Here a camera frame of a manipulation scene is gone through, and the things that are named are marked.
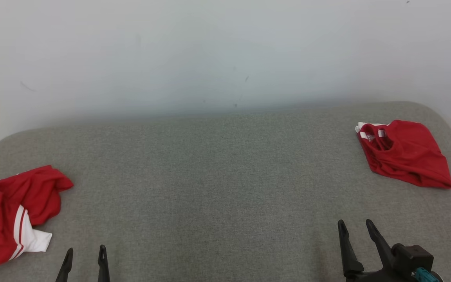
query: gray couch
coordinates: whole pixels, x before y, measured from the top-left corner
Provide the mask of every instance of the gray couch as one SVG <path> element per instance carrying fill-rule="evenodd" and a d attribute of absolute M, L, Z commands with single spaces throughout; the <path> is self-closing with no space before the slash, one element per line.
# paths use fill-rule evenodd
<path fill-rule="evenodd" d="M 451 281 L 451 190 L 370 171 L 358 121 L 418 121 L 451 170 L 451 129 L 410 102 L 45 128 L 0 142 L 0 179 L 53 165 L 74 183 L 46 253 L 0 266 L 0 281 L 96 281 L 105 244 L 116 281 L 344 281 L 337 221 L 366 271 L 381 267 L 365 220 L 390 245 L 419 244 Z"/>

